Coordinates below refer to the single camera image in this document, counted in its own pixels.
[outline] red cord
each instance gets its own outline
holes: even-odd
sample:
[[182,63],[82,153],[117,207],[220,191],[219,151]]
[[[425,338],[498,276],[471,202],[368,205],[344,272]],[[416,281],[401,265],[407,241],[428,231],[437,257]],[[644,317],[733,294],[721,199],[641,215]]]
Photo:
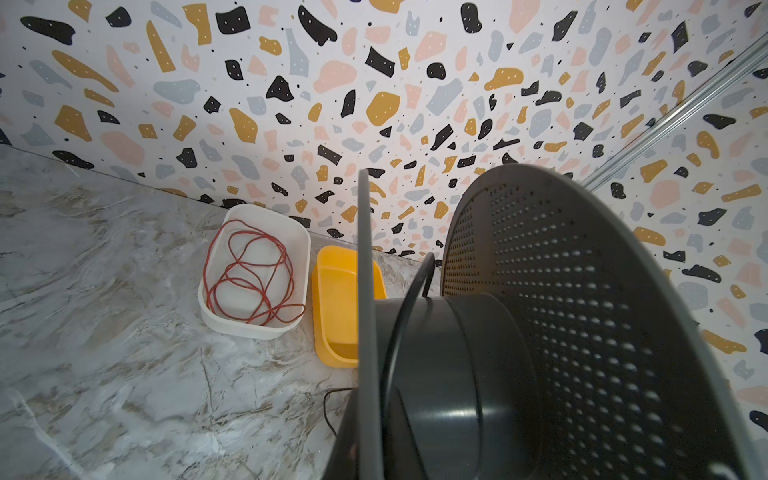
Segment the red cord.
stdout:
[[[212,285],[208,286],[208,263],[210,262],[210,253],[214,248],[214,244],[216,243],[216,240],[218,240],[221,233],[224,231],[224,228],[230,224],[230,223],[241,223],[245,227],[247,227],[249,230],[235,230],[230,234],[229,239],[227,240],[227,247],[230,250],[230,254],[232,255],[232,258],[234,258],[234,261],[227,265],[227,268],[224,269],[224,272],[221,274],[219,279]],[[235,237],[238,236],[245,236],[246,238],[251,237],[247,240],[247,243],[245,247],[243,247],[243,251],[238,255],[235,253],[234,248],[232,247],[232,240]],[[243,260],[245,257],[246,252],[248,251],[248,247],[250,247],[253,243],[258,242],[260,240],[265,240],[273,243],[275,247],[280,251],[280,258],[275,263],[249,263]],[[230,271],[236,267],[240,266],[243,269],[245,269],[248,273],[250,273],[253,276],[253,279],[247,280],[241,276],[230,276]],[[270,298],[267,296],[267,291],[270,288],[270,285],[272,283],[272,280],[275,277],[275,274],[277,273],[277,269],[281,266],[284,266],[284,268],[288,272],[288,286],[286,288],[286,292],[283,295],[283,298],[281,301],[279,301],[276,305],[272,305],[272,302],[270,301]],[[272,270],[272,274],[270,275],[270,278],[267,280],[266,285],[261,280],[261,277],[254,272],[251,268],[254,267],[274,267],[274,270]],[[224,311],[222,306],[219,304],[219,300],[217,297],[217,290],[219,286],[225,284],[225,283],[231,283],[234,286],[238,286],[239,288],[243,288],[245,290],[252,290],[253,292],[257,292],[261,295],[261,300],[259,301],[259,304],[256,306],[256,308],[253,309],[253,312],[248,317],[238,317],[235,315],[231,315]],[[306,306],[303,303],[286,303],[288,299],[293,295],[293,290],[296,288],[296,283],[293,281],[293,264],[290,261],[290,257],[288,256],[288,250],[286,249],[285,245],[283,245],[283,242],[279,241],[277,238],[275,238],[272,235],[269,235],[267,232],[250,226],[249,224],[243,222],[242,220],[229,220],[224,223],[224,225],[221,226],[219,231],[216,232],[216,236],[214,237],[213,241],[211,241],[210,246],[208,247],[208,254],[205,257],[205,266],[203,268],[203,288],[205,289],[205,305],[208,307],[208,309],[219,315],[225,316],[226,318],[232,319],[232,320],[239,320],[241,322],[246,323],[252,323],[256,319],[262,319],[266,316],[266,320],[261,323],[261,326],[265,326],[268,324],[272,319],[278,319],[282,323],[291,323],[295,319],[302,316],[306,310]],[[261,313],[258,313],[259,309],[262,306],[266,305],[266,310],[264,310]],[[290,306],[300,306],[301,307],[301,313],[296,315],[290,320],[283,320],[278,316],[278,313],[281,309],[290,307]]]

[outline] gray marble countertop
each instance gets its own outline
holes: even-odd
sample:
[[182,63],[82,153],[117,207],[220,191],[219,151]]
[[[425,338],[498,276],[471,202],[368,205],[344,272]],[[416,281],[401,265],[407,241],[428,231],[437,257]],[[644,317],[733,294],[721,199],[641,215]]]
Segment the gray marble countertop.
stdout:
[[[311,289],[278,339],[216,333],[196,288],[224,209],[4,145],[0,162],[0,477],[322,475],[323,393],[356,370],[317,358]],[[310,267],[332,243],[353,247],[312,235]],[[418,264],[376,261],[403,296]]]

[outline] terrazzo wallpaper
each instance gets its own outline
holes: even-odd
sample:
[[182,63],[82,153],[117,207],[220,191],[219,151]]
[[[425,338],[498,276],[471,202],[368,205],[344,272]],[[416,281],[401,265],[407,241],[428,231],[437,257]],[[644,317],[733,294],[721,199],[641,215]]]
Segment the terrazzo wallpaper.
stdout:
[[768,459],[768,62],[605,184],[699,323]]
[[4,2],[0,141],[442,255],[494,165],[580,180],[766,31],[749,0]]

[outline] perforated plate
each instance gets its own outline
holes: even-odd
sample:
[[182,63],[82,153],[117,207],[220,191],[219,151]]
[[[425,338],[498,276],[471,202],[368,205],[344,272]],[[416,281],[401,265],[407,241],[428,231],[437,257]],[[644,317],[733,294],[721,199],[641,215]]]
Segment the perforated plate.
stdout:
[[669,281],[569,179],[528,165],[480,176],[453,217],[441,290],[495,294],[519,323],[544,406],[534,478],[762,478]]

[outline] thin black wire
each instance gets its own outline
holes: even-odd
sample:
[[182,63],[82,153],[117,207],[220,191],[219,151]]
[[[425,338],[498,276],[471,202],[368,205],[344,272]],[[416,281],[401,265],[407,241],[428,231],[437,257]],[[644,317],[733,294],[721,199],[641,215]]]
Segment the thin black wire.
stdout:
[[395,364],[397,362],[397,355],[400,350],[400,343],[402,338],[406,334],[406,326],[411,318],[411,312],[413,306],[416,303],[416,297],[419,296],[419,290],[424,286],[423,296],[427,296],[429,291],[429,284],[432,282],[432,275],[435,274],[435,254],[427,253],[422,265],[416,272],[416,276],[408,288],[406,297],[402,300],[400,310],[397,312],[395,318],[395,326],[392,328],[392,335],[389,336],[389,341],[386,346],[386,353],[384,355],[384,369],[382,372],[381,384],[379,387],[379,394],[381,395],[381,407],[382,407],[382,434],[386,434],[386,430],[389,427],[389,403],[392,396],[392,379],[395,376]]
[[328,424],[328,428],[331,429],[331,432],[333,432],[333,436],[336,436],[336,430],[331,425],[331,422],[328,420],[328,414],[326,413],[326,402],[328,401],[328,395],[331,393],[336,392],[347,392],[349,390],[354,390],[354,387],[349,387],[345,389],[331,389],[326,392],[326,394],[323,396],[323,418],[326,420],[326,423]]

